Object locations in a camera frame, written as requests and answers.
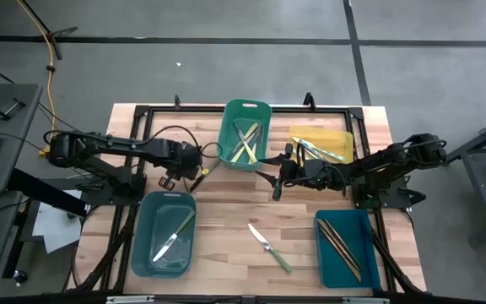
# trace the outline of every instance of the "green handle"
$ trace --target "green handle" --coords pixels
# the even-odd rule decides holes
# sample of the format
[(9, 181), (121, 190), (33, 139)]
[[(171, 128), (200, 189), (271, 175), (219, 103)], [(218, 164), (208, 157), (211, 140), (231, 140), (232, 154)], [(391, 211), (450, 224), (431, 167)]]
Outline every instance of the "green handle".
[(196, 212), (191, 211), (191, 213), (186, 217), (186, 219), (183, 220), (181, 225), (179, 225), (179, 228), (177, 228), (175, 233), (179, 234), (183, 230), (183, 228), (185, 228), (186, 224), (188, 224), (192, 220), (192, 218), (194, 217), (195, 214), (196, 214)]
[(287, 273), (292, 273), (292, 267), (286, 261), (284, 261), (283, 257), (280, 256), (280, 253), (277, 250), (271, 248), (271, 254), (277, 259), (277, 262), (286, 270)]

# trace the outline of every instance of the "gray floor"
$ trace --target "gray floor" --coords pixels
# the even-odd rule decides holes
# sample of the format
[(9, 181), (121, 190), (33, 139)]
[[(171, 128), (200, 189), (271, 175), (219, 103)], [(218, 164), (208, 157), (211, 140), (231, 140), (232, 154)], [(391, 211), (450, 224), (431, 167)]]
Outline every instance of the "gray floor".
[[(348, 38), (341, 0), (30, 4), (53, 29), (77, 25), (77, 35)], [(486, 40), (486, 0), (352, 0), (352, 5), (360, 39)], [(0, 34), (35, 31), (15, 2), (0, 2)], [(114, 102), (170, 102), (174, 94), (192, 102), (248, 98), (298, 104), (311, 91), (320, 104), (361, 105), (349, 46), (61, 48), (64, 59), (56, 62), (53, 85), (57, 114), (81, 129), (103, 132)], [(361, 52), (370, 100), (386, 107), (394, 140), (431, 132), (451, 150), (486, 125), (486, 48), (362, 47)], [(44, 44), (0, 42), (0, 72), (17, 82), (44, 85), (46, 63)], [(47, 104), (46, 94), (42, 102)], [(48, 128), (46, 118), (37, 115), (28, 139), (40, 145)], [(19, 166), (37, 176), (74, 174), (49, 166), (27, 146)], [(428, 289), (486, 300), (486, 247), (467, 244), (470, 235), (486, 229), (486, 211), (462, 164), (414, 172), (410, 187), (428, 195), (413, 211)], [(37, 293), (60, 288), (54, 280)]]

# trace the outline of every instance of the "white paper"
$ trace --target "white paper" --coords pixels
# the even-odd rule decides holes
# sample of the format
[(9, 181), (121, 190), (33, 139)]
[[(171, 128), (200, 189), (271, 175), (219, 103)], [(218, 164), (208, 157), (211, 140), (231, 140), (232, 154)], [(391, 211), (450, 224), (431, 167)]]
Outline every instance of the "white paper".
[[(78, 190), (65, 190), (66, 193), (80, 198)], [(81, 225), (79, 217), (69, 219), (67, 212), (40, 203), (39, 212), (33, 226), (33, 236), (43, 236), (46, 252), (53, 252), (80, 239)]]

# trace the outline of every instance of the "knife with green handle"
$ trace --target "knife with green handle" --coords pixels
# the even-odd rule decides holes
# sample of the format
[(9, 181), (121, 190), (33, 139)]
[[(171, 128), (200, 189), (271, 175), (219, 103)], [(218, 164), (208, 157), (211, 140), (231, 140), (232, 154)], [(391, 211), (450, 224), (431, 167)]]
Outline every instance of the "knife with green handle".
[(168, 241), (165, 242), (162, 248), (160, 248), (159, 252), (157, 252), (155, 257), (153, 258), (153, 262), (157, 262), (159, 258), (165, 255), (165, 253), (168, 251), (168, 248), (170, 248), (170, 246), (172, 246), (172, 244), (176, 240), (177, 235), (183, 230), (183, 228), (185, 228), (186, 224), (188, 224), (192, 220), (195, 214), (196, 212), (191, 211), (191, 213), (183, 220), (179, 227), (177, 227), (177, 230), (170, 236), (170, 238), (168, 239)]
[(263, 237), (256, 228), (254, 228), (251, 224), (249, 224), (249, 229), (252, 232), (252, 235), (262, 244), (264, 248), (266, 248), (267, 251), (269, 251), (277, 260), (277, 262), (286, 270), (287, 273), (291, 274), (292, 273), (292, 267), (284, 261), (283, 257), (280, 256), (280, 253), (278, 253), (271, 244), (266, 240), (265, 237)]

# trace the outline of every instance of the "butcher block table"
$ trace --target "butcher block table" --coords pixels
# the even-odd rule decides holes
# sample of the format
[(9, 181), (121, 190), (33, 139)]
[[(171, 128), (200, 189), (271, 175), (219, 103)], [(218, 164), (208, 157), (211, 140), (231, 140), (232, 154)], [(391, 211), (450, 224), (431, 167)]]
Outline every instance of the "butcher block table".
[[(115, 104), (107, 133), (128, 137), (136, 104)], [(386, 109), (364, 106), (364, 122), (370, 153), (392, 143)], [(222, 113), (158, 112), (154, 114), (152, 134), (162, 127), (178, 124), (188, 128), (200, 145), (214, 142), (219, 135)], [(267, 156), (284, 151), (290, 126), (310, 126), (345, 131), (345, 121), (338, 114), (273, 113)], [(354, 121), (358, 155), (360, 136)], [(143, 124), (138, 132), (142, 138)], [(159, 135), (192, 143), (180, 129), (168, 129)], [(204, 154), (215, 155), (214, 145)], [(103, 160), (122, 166), (124, 158), (103, 155)], [(213, 159), (204, 158), (204, 167)], [(157, 185), (165, 169), (146, 163), (146, 193), (164, 190)], [(262, 165), (262, 171), (278, 175), (278, 167)], [(175, 191), (185, 191), (182, 181)], [(313, 220), (321, 209), (352, 209), (352, 195), (346, 197), (332, 190), (316, 191), (305, 187), (284, 188), (280, 201), (272, 200), (270, 184), (252, 172), (233, 171), (220, 164), (192, 194), (197, 202), (196, 233), (189, 270), (176, 279), (152, 279), (136, 276), (129, 261), (124, 292), (126, 294), (177, 295), (255, 295), (255, 296), (369, 296), (370, 289), (328, 289), (321, 285), (316, 256)], [(85, 222), (76, 256), (76, 278), (83, 282), (104, 255), (111, 229), (114, 207), (99, 207)], [(391, 255), (405, 274), (425, 290), (413, 228), (400, 210), (383, 209)], [(375, 217), (370, 214), (375, 225)], [(252, 223), (293, 267), (288, 275), (266, 252), (248, 229)], [(112, 265), (111, 285), (116, 279), (120, 253)], [(375, 252), (381, 285), (386, 288), (384, 266)]]

